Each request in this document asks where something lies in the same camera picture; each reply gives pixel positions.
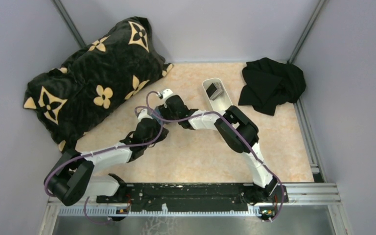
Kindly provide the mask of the blue leather card holder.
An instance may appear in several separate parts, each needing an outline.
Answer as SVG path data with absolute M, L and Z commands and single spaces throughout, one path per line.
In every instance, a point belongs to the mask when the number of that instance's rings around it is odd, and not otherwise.
M 153 113 L 152 113 L 152 117 L 159 123 L 161 124 L 162 123 L 162 115 L 161 115 L 161 112 L 159 110 L 159 107 L 156 107 L 154 110 L 153 110 Z

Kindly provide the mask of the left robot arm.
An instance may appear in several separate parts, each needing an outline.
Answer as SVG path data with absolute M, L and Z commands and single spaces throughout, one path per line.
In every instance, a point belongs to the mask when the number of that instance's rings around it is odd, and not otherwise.
M 123 180 L 115 174 L 96 176 L 96 173 L 136 160 L 148 146 L 163 141 L 168 133 L 155 119 L 143 118 L 135 131 L 112 147 L 87 153 L 66 150 L 44 180 L 46 193 L 65 206 L 87 197 L 114 196 L 124 185 Z

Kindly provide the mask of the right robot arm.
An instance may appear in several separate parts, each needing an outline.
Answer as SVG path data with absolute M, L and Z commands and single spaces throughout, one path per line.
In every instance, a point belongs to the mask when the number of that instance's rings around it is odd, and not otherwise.
M 258 127 L 236 106 L 224 111 L 189 109 L 179 95 L 158 95 L 163 100 L 156 110 L 167 122 L 177 122 L 184 129 L 217 131 L 228 147 L 240 154 L 247 164 L 258 190 L 271 195 L 278 179 L 264 162 Z

